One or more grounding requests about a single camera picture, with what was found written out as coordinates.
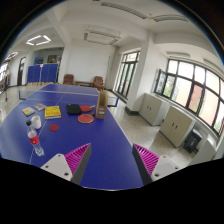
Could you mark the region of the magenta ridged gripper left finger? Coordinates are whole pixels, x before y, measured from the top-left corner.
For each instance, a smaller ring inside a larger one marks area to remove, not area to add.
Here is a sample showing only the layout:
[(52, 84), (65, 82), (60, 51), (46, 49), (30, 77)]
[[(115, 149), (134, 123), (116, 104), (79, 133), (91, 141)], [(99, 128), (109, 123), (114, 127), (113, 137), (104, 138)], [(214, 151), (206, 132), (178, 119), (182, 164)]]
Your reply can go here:
[(56, 154), (42, 166), (42, 169), (79, 185), (91, 154), (91, 144), (87, 143), (65, 155)]

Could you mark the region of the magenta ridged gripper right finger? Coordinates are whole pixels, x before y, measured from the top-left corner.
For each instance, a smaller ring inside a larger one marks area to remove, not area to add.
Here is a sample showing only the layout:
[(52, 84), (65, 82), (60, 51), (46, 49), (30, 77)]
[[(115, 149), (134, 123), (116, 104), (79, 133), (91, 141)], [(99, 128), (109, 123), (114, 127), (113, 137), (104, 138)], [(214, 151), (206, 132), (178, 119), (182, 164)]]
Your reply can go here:
[(137, 144), (133, 145), (132, 154), (144, 185), (180, 170), (180, 167), (167, 155), (158, 156)]

